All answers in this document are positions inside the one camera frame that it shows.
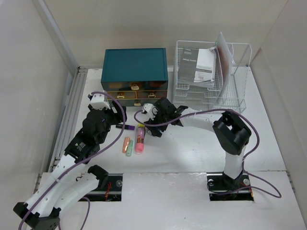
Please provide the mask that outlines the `grey setup guide booklet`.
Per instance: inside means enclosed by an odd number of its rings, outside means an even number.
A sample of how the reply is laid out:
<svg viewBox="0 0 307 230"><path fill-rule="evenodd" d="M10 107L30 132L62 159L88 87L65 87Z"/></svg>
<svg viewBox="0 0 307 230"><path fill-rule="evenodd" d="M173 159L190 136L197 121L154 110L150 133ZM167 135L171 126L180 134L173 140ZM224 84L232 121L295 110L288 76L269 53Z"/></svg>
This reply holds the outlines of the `grey setup guide booklet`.
<svg viewBox="0 0 307 230"><path fill-rule="evenodd" d="M216 68L216 48L184 48L182 50L177 82L204 88L213 88Z"/></svg>

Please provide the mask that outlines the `clear mesh zip pouch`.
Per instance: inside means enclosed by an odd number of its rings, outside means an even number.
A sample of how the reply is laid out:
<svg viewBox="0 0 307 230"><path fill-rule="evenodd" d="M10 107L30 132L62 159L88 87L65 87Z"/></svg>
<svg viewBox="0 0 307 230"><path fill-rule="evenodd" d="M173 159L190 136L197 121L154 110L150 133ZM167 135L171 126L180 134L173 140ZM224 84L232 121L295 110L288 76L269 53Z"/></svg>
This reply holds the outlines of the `clear mesh zip pouch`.
<svg viewBox="0 0 307 230"><path fill-rule="evenodd" d="M221 72L223 75L223 86L219 94L219 98L222 98L224 97L224 94L226 92L226 88L228 86L230 76L231 76L231 69L235 65L235 61L233 59L233 54L228 48L228 45L225 41L225 38L222 32L219 33L215 44L218 50Z"/></svg>

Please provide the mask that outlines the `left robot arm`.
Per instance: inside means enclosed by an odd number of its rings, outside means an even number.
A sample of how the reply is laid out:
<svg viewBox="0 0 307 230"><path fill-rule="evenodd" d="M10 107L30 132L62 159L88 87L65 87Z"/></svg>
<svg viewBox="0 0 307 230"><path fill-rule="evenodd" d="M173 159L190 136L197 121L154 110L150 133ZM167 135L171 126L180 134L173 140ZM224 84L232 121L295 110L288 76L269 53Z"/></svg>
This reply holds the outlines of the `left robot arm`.
<svg viewBox="0 0 307 230"><path fill-rule="evenodd" d="M117 101L112 104L112 108L103 104L99 109L89 105L82 128L66 147L46 182L27 201L18 202L13 208L22 219L21 226L54 230L66 212L87 193L107 186L108 172L98 165L89 167L80 179L77 176L90 159L101 152L100 144L104 143L111 127L127 120L126 107Z"/></svg>

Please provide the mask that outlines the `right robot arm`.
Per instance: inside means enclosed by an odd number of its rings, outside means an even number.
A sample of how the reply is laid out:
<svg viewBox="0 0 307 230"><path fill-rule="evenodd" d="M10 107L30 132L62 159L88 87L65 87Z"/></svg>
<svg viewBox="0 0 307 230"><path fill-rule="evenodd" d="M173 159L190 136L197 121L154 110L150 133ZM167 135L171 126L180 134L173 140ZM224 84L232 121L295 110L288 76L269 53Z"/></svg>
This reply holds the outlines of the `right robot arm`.
<svg viewBox="0 0 307 230"><path fill-rule="evenodd" d="M188 106L175 107L167 98L161 98L154 104L146 103L142 113L149 116L146 127L154 137L161 137L167 129L167 122L174 126L196 127L213 132L225 151L225 167L220 179L222 190L238 188L242 176L242 161L251 131L234 112L225 111L218 120L209 114L194 110Z"/></svg>

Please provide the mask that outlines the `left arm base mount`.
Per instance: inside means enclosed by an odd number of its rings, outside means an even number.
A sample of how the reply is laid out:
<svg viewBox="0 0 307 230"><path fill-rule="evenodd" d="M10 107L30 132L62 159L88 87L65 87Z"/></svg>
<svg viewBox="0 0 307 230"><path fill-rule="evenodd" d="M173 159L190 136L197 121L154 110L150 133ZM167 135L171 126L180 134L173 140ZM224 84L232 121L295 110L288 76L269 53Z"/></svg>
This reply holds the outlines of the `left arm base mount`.
<svg viewBox="0 0 307 230"><path fill-rule="evenodd" d="M122 198L123 174L110 174L105 184L87 193L84 197L91 202L119 202Z"/></svg>

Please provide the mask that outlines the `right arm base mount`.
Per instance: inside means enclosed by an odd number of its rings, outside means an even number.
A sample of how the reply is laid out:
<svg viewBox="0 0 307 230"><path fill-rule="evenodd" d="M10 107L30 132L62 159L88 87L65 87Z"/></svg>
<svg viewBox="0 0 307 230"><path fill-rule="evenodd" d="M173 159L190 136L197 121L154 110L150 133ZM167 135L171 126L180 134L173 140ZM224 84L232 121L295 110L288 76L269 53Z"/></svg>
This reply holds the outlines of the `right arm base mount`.
<svg viewBox="0 0 307 230"><path fill-rule="evenodd" d="M210 201L254 201L247 174L232 179L223 172L210 172L206 177Z"/></svg>

